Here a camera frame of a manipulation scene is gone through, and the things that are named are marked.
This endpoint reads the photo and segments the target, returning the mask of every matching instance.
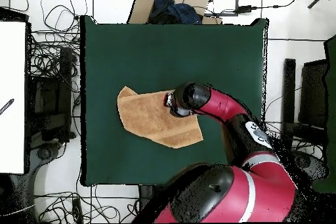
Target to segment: white label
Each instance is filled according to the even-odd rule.
[[[267,134],[259,129],[259,127],[253,122],[247,122],[245,124],[246,129],[249,131],[249,134],[252,136],[253,140],[262,146],[266,146],[267,148],[272,148],[268,143]]]

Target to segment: cardboard box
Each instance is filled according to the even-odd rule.
[[[198,15],[203,16],[209,0],[174,0],[176,4],[186,3],[195,8]],[[127,23],[145,24],[153,9],[154,0],[134,0]],[[221,18],[203,17],[202,24],[221,24]]]

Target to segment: white stripe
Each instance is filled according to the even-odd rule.
[[[252,168],[253,166],[263,163],[263,162],[274,162],[274,163],[280,164],[276,156],[273,156],[270,154],[258,154],[246,160],[243,163],[242,167],[245,165],[248,165],[249,167]]]
[[[253,208],[255,207],[255,183],[248,172],[243,171],[247,177],[247,182],[249,183],[249,201],[247,203],[246,209],[244,211],[243,216],[239,220],[239,222],[246,222],[249,220],[249,217],[252,214]]]

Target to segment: power cord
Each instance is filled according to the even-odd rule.
[[[296,0],[292,0],[292,2],[290,2],[289,4],[286,5],[273,5],[273,6],[269,6],[269,7],[252,7],[251,5],[247,5],[247,6],[240,6],[238,7],[237,10],[234,10],[234,13],[238,13],[238,14],[242,14],[242,13],[248,13],[251,11],[255,11],[257,9],[278,9],[281,7],[288,7],[290,6],[292,3],[294,3]]]

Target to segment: black border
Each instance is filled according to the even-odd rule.
[[[79,29],[80,29],[80,44],[79,44],[79,67],[81,71],[81,177],[79,182],[82,186],[87,187],[86,176],[87,176],[87,124],[86,124],[86,113],[87,113],[87,98],[86,98],[86,64],[85,64],[85,36],[86,36],[86,26],[85,17],[79,17]]]

